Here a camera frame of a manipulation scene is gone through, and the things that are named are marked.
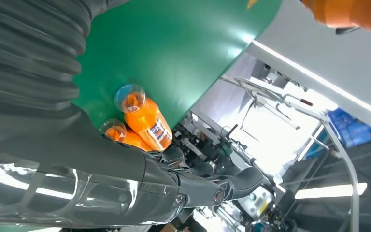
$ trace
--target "orange liquid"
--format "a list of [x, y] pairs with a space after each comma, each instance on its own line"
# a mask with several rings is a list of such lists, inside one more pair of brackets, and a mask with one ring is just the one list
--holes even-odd
[[152, 150], [164, 151], [171, 144], [171, 129], [154, 101], [146, 98], [140, 106], [136, 94], [129, 94], [123, 106], [136, 108], [124, 113], [124, 119]]
[[118, 126], [110, 127], [106, 131], [106, 135], [116, 142], [122, 142], [128, 145], [135, 146], [143, 151], [150, 151], [150, 147], [132, 130], [126, 129], [126, 136], [122, 137], [123, 129]]

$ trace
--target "ceiling light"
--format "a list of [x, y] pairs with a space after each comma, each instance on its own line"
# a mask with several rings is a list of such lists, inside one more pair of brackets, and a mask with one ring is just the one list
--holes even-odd
[[[362, 195], [368, 184], [359, 183], [357, 185], [357, 193]], [[308, 198], [325, 198], [325, 197], [349, 197], [352, 196], [353, 188], [352, 185], [336, 185], [315, 189], [304, 189], [299, 190], [295, 194], [295, 199], [308, 199]]]

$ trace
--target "white wall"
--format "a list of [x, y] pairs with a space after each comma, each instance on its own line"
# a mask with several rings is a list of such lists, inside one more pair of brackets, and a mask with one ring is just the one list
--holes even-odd
[[[256, 40], [371, 105], [370, 32], [359, 30], [336, 36], [333, 29], [318, 25], [297, 0], [284, 0], [276, 19]], [[248, 52], [371, 125], [371, 112], [360, 104], [253, 44]]]

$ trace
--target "fluorescent light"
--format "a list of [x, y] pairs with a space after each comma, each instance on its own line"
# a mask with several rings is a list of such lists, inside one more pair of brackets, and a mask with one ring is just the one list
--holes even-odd
[[[359, 183], [357, 185], [357, 193], [362, 195], [368, 184]], [[295, 199], [308, 199], [308, 198], [323, 198], [323, 197], [349, 197], [352, 196], [353, 188], [352, 185], [336, 185], [315, 189], [304, 189], [299, 190], [295, 194]]]
[[282, 60], [283, 62], [285, 62], [286, 64], [294, 67], [295, 69], [297, 69], [298, 71], [302, 72], [303, 74], [309, 76], [310, 78], [314, 79], [315, 81], [321, 83], [322, 85], [332, 89], [333, 91], [341, 94], [342, 96], [344, 96], [345, 98], [355, 102], [356, 104], [360, 105], [361, 107], [371, 111], [371, 105], [367, 104], [366, 102], [362, 101], [361, 99], [353, 96], [352, 94], [346, 92], [345, 90], [339, 88], [338, 86], [332, 84], [331, 82], [325, 80], [324, 78], [322, 78], [321, 76], [318, 76], [317, 74], [315, 74], [314, 72], [306, 69], [305, 67], [293, 62], [292, 60], [284, 57], [283, 55], [277, 53], [276, 51], [270, 49], [269, 47], [261, 44], [260, 42], [256, 41], [256, 40], [253, 40], [252, 41], [253, 44], [255, 44], [256, 46], [258, 46], [259, 48], [261, 48], [262, 50], [268, 52], [269, 54], [275, 56], [276, 58]]

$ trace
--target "reflective surface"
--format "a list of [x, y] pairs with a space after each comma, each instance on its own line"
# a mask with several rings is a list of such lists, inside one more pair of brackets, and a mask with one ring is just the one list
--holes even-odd
[[180, 189], [0, 155], [0, 222], [9, 224], [109, 228], [167, 223], [184, 205]]

